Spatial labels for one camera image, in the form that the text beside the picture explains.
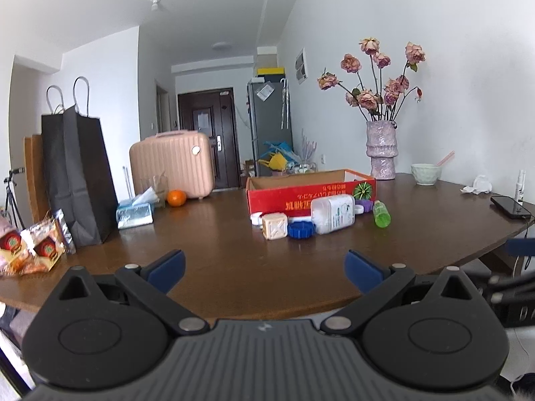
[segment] spray bottle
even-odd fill
[[[526,180],[526,171],[521,170],[518,172],[518,179],[516,181],[515,201],[520,205],[524,203],[524,183]]]

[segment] ceiling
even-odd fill
[[[2,29],[33,32],[62,51],[142,25],[172,64],[255,54],[276,45],[295,0],[0,0]],[[213,50],[215,42],[228,50]]]

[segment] blue bottle cap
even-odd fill
[[[296,221],[288,225],[288,235],[292,238],[310,238],[315,231],[316,226],[310,221]]]

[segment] doorway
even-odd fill
[[[158,132],[171,131],[169,93],[156,84],[156,120]]]
[[[236,113],[232,88],[178,95],[180,128],[204,132],[210,140],[216,188],[240,186]]]

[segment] yellow box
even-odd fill
[[[258,68],[256,75],[284,75],[284,68]]]

